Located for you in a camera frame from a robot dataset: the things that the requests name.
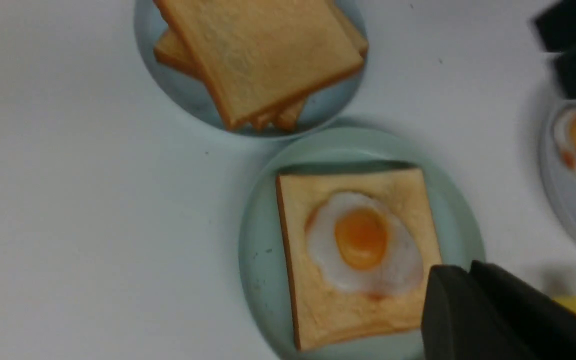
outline round plate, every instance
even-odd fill
[[[363,36],[366,37],[364,20],[354,0],[336,0],[336,4]],[[139,53],[150,75],[181,109],[188,112],[195,119],[216,129],[226,131],[217,108],[204,85],[200,81],[159,64],[155,60],[153,48],[167,27],[168,25],[162,19],[162,15],[155,7],[153,0],[136,0],[134,14],[135,37]],[[258,132],[251,126],[246,126],[234,133],[263,139],[289,140],[314,132],[318,128],[329,125],[346,104],[352,100],[359,88],[362,76],[363,70],[342,82],[338,82],[334,86],[322,89],[309,96],[308,102],[299,117],[297,131],[293,133],[281,132],[272,125],[263,130],[263,132]]]
[[[282,242],[275,176],[308,164],[349,166],[405,162],[423,170],[432,218],[445,264],[466,269],[484,260],[482,235],[466,199],[450,178],[407,141],[377,130],[340,127],[286,147],[263,169],[249,196],[239,234],[239,271],[250,312],[266,341],[284,360],[420,360],[421,333],[367,337],[300,353],[293,341],[288,272]]]
[[[553,138],[553,125],[576,101],[562,101],[551,110],[541,127],[539,168],[550,205],[568,234],[576,241],[576,175],[562,163]]]

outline white background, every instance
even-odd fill
[[[361,1],[370,59],[345,114],[443,166],[490,261],[576,294],[536,162],[552,95],[528,20],[548,4]],[[0,0],[0,360],[273,358],[236,245],[282,144],[195,123],[134,39],[133,0]]]

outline light blue plate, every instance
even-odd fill
[[[364,19],[354,0],[336,0],[336,4],[367,39]],[[159,64],[155,60],[153,48],[168,26],[162,19],[160,11],[155,7],[153,0],[136,0],[134,11],[137,47],[146,68],[158,86],[172,101],[195,119],[225,131],[224,123],[222,123],[217,108],[204,85],[198,80]],[[246,126],[235,134],[269,140],[290,140],[315,132],[317,129],[331,124],[335,116],[352,100],[359,88],[363,73],[362,70],[345,81],[309,96],[299,117],[296,132],[288,134],[272,126],[263,132],[257,132],[252,127]]]
[[[432,217],[445,264],[468,269],[484,260],[482,235],[462,193],[450,178],[409,142],[377,130],[341,127],[286,147],[259,175],[239,234],[239,270],[250,312],[263,337],[284,360],[420,360],[419,331],[369,337],[299,353],[293,341],[288,273],[282,243],[275,176],[287,167],[327,164],[343,172],[357,164],[402,162],[423,170]]]

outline plate rim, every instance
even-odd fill
[[[548,166],[548,155],[546,149],[548,137],[552,136],[551,129],[553,128],[553,123],[556,121],[558,114],[561,114],[566,109],[574,107],[576,107],[576,100],[560,99],[559,101],[555,101],[555,104],[552,105],[548,112],[548,116],[542,120],[541,127],[539,128],[537,159],[539,162],[538,166],[541,184],[544,193],[546,194],[546,198],[548,199],[550,208],[557,217],[560,226],[576,244],[576,220],[564,205],[560,191],[558,191],[558,188],[554,184],[552,169]]]
[[[246,300],[246,307],[248,309],[249,316],[254,321],[254,325],[256,326],[257,331],[258,331],[259,335],[262,337],[265,344],[272,350],[272,352],[279,359],[283,359],[283,354],[280,353],[280,351],[279,351],[280,349],[275,348],[275,346],[272,344],[272,341],[268,338],[267,334],[264,331],[262,331],[262,329],[260,328],[258,316],[256,315],[255,311],[253,310],[253,308],[251,306],[251,302],[252,302],[251,298],[253,296],[252,292],[249,291],[249,289],[247,289],[247,287],[246,287],[246,284],[249,283],[249,281],[246,280],[246,278],[244,276],[244,273],[246,271],[242,270],[242,269],[244,269],[245,263],[246,263],[246,261],[243,260],[243,249],[242,249],[243,248],[243,242],[244,242],[243,237],[245,234],[244,224],[246,222],[246,219],[249,218],[249,212],[250,212],[250,208],[252,207],[254,196],[256,196],[256,193],[258,193],[258,189],[259,189],[261,183],[263,182],[263,180],[267,176],[269,176],[277,168],[277,166],[282,161],[285,161],[284,159],[286,157],[288,157],[290,155],[290,153],[292,153],[293,151],[298,150],[299,148],[304,146],[303,145],[304,143],[315,142],[320,137],[328,137],[328,136],[331,136],[331,135],[334,135],[337,133],[354,133],[355,135],[359,134],[359,135],[356,135],[357,137],[366,137],[366,136],[370,137],[370,136],[376,135],[379,137],[384,137],[384,139],[387,138],[388,141],[390,141],[390,142],[393,142],[393,141],[394,142],[400,142],[405,147],[413,150],[414,153],[418,154],[419,157],[421,157],[424,162],[431,164],[432,167],[441,171],[441,174],[443,176],[445,176],[445,178],[449,182],[449,184],[452,187],[454,187],[455,189],[457,189],[457,194],[458,194],[458,196],[460,196],[462,202],[466,205],[466,210],[467,210],[469,217],[471,217],[473,219],[473,225],[474,225],[473,230],[478,235],[478,241],[476,241],[477,245],[478,245],[478,249],[476,251],[477,251],[477,253],[479,253],[478,255],[480,256],[480,258],[478,260],[482,260],[483,262],[485,262],[487,260],[486,246],[485,246],[485,242],[483,241],[482,230],[481,230],[480,224],[477,221],[477,218],[473,212],[473,208],[471,208],[470,203],[468,203],[468,201],[466,199],[466,196],[464,196],[461,189],[459,187],[457,187],[457,184],[454,182],[453,178],[448,173],[446,173],[446,171],[444,171],[443,168],[436,165],[434,160],[432,160],[432,157],[429,157],[426,155],[425,152],[418,150],[418,148],[416,146],[414,146],[414,144],[411,143],[411,141],[408,141],[408,140],[406,140],[406,139],[404,139],[398,135],[392,134],[390,132],[385,132],[382,130],[371,129],[371,128],[366,128],[366,127],[361,127],[361,126],[352,126],[352,125],[330,127],[330,128],[325,129],[325,130],[318,131],[315,134],[311,134],[310,136],[301,137],[297,141],[292,142],[288,146],[282,148],[277,153],[275,153],[275,155],[272,156],[272,158],[270,158],[270,160],[268,162],[266,162],[265,166],[263,166],[262,169],[257,173],[257,175],[254,179],[254,182],[251,186],[251,189],[250,189],[250,191],[246,197],[246,204],[244,206],[242,215],[240,217],[238,239],[237,239],[237,243],[238,243],[237,244],[237,258],[238,258],[237,262],[238,262],[238,271],[239,271],[239,282],[240,282],[240,286],[241,286],[243,294],[244,294],[244,298]]]

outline bread slice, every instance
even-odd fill
[[[421,326],[430,268],[442,262],[422,170],[278,175],[276,191],[298,350]],[[304,229],[313,211],[340,191],[377,199],[402,220],[421,253],[421,285],[398,296],[375,298],[337,291],[324,280],[308,253]]]
[[[155,3],[228,129],[342,80],[364,62],[324,1]]]
[[[361,34],[361,32],[359,32],[346,14],[344,14],[344,12],[335,5],[334,0],[329,0],[327,3],[330,6],[332,14],[345,31],[345,34],[348,36],[350,41],[352,41],[352,44],[359,54],[365,58],[366,54],[368,54],[368,40]],[[159,63],[200,80],[201,76],[198,73],[195,62],[188,52],[186,45],[177,35],[174,34],[172,30],[167,29],[163,32],[155,44],[153,52],[155,59]],[[306,99],[299,100],[288,106],[285,110],[280,111],[279,114],[276,111],[271,110],[266,112],[266,114],[254,118],[250,123],[254,129],[259,131],[263,130],[269,122],[272,122],[275,128],[283,130],[284,132],[294,132],[295,129],[297,129],[297,120],[302,114],[306,101]]]
[[[185,75],[201,81],[201,75],[197,71],[197,66],[190,56],[188,49],[173,31],[167,29],[155,43],[153,54],[158,63],[169,66]],[[259,132],[274,121],[278,116],[277,110],[270,110],[250,120],[252,127]]]

